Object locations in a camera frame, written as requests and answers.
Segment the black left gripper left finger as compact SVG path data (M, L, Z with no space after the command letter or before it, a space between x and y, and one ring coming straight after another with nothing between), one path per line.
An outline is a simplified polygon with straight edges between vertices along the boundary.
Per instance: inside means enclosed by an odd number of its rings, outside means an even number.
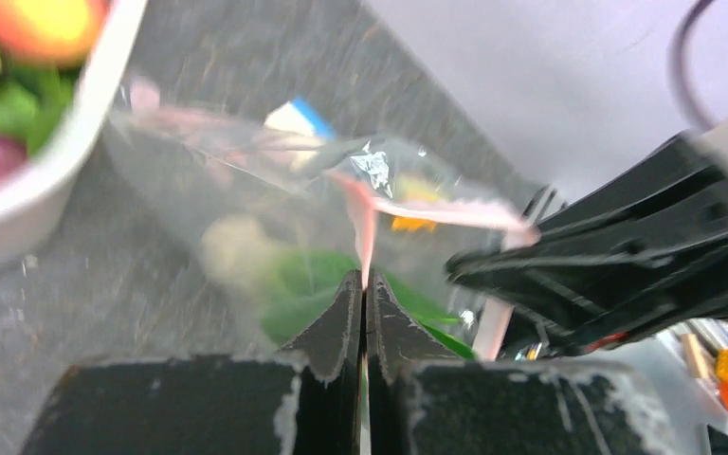
M356 454L363 292L348 272L327 309L272 355L107 358L71 366L26 454Z

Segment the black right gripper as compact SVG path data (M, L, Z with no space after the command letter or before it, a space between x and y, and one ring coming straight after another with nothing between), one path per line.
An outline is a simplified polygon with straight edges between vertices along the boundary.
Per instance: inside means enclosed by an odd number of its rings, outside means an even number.
M684 134L656 152L680 164L666 207L644 219L505 252L451 258L449 279L501 289L514 307L501 353L612 350L697 318L728 320L728 171ZM615 276L626 272L631 276Z

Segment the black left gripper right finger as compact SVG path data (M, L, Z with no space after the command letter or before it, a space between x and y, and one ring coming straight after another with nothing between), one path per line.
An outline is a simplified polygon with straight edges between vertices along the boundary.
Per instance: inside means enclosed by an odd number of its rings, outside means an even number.
M602 361L468 360L398 302L382 274L367 289L375 454L678 454L653 388Z

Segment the green leafy bok choy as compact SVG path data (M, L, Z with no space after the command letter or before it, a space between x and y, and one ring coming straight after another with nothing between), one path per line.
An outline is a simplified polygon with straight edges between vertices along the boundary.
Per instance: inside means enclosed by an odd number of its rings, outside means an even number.
M244 215L214 222L201 245L206 274L245 293L250 312L277 345L316 320L347 272L358 268L348 254L273 238L258 219Z

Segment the clear zip top bag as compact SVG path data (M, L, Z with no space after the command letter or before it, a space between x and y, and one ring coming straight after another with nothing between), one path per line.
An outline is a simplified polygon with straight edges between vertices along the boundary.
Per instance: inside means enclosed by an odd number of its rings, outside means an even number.
M498 355L511 307L450 284L444 266L470 248L528 245L535 231L496 189L424 146L393 136L304 136L174 105L139 76L120 85L107 132L122 176L260 337L246 294L205 272L202 236L229 216L254 217L288 244L356 258L361 277L385 274L444 344L481 360Z

